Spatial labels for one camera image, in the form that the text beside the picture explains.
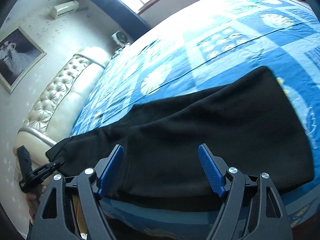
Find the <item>black pants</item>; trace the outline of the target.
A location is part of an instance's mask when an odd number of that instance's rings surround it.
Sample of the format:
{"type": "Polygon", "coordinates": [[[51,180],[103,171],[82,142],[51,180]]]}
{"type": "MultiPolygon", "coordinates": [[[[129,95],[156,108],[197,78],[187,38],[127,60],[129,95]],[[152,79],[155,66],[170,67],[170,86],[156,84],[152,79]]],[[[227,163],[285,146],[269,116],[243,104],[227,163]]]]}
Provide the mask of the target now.
{"type": "Polygon", "coordinates": [[[200,145],[242,173],[268,173],[280,193],[311,182],[309,140],[267,67],[228,85],[134,105],[120,120],[66,138],[46,152],[77,176],[109,156],[124,161],[108,198],[143,207],[201,211],[218,200],[198,159],[200,145]]]}

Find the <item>framed wedding photo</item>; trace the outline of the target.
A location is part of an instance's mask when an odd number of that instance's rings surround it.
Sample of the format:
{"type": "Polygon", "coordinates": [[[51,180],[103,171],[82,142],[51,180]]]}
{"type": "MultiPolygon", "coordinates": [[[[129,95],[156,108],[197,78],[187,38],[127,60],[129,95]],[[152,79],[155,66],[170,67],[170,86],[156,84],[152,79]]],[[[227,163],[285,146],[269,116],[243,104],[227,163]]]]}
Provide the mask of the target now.
{"type": "Polygon", "coordinates": [[[1,38],[1,85],[12,93],[24,76],[47,55],[20,26],[1,38]]]}

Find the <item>white wall air conditioner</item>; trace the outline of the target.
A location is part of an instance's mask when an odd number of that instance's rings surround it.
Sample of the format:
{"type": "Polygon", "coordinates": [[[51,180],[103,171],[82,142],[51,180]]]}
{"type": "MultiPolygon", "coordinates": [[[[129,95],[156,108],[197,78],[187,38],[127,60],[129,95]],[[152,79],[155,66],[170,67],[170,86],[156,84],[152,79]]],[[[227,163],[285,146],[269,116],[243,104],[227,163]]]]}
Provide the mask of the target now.
{"type": "Polygon", "coordinates": [[[52,7],[52,9],[50,10],[49,16],[52,19],[57,19],[68,13],[75,12],[78,9],[78,7],[79,7],[78,1],[70,1],[60,5],[56,5],[52,7]]]}

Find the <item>dark blue curtain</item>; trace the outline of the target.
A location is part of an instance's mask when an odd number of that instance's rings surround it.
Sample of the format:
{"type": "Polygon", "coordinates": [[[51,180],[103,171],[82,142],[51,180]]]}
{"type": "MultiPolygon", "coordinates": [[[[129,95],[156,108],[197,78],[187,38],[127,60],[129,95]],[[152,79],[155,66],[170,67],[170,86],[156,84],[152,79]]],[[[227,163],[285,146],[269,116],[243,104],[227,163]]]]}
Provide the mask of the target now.
{"type": "Polygon", "coordinates": [[[134,41],[151,27],[121,0],[90,0],[114,20],[134,41]]]}

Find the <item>white desk fan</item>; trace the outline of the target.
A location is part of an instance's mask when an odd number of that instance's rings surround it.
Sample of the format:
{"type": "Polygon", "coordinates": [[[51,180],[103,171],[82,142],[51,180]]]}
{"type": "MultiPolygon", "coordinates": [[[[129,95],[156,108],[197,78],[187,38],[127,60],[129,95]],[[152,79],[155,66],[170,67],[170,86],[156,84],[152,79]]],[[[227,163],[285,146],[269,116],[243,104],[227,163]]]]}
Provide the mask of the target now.
{"type": "Polygon", "coordinates": [[[128,37],[122,31],[115,32],[111,37],[120,47],[123,47],[129,43],[128,37]]]}

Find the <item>blue patterned bedspread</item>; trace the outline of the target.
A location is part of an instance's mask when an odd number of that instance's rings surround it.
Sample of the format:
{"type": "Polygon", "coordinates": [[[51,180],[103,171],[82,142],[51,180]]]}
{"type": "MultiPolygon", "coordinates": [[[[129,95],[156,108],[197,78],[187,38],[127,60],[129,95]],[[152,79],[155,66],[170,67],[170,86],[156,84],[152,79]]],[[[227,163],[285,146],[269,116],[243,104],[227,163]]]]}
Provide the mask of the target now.
{"type": "Polygon", "coordinates": [[[282,0],[200,0],[112,59],[71,131],[122,118],[134,104],[235,81],[267,66],[310,140],[315,178],[283,197],[295,239],[319,233],[319,21],[282,0]]]}

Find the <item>cream tufted leather headboard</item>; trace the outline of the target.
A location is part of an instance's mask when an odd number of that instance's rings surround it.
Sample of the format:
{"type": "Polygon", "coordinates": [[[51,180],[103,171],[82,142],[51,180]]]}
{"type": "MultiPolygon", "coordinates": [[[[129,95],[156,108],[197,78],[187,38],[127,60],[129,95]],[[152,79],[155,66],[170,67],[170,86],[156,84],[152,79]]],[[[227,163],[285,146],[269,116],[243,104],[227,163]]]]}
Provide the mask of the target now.
{"type": "Polygon", "coordinates": [[[74,122],[111,58],[99,47],[85,47],[57,72],[31,107],[13,146],[24,146],[36,169],[46,151],[71,135],[74,122]]]}

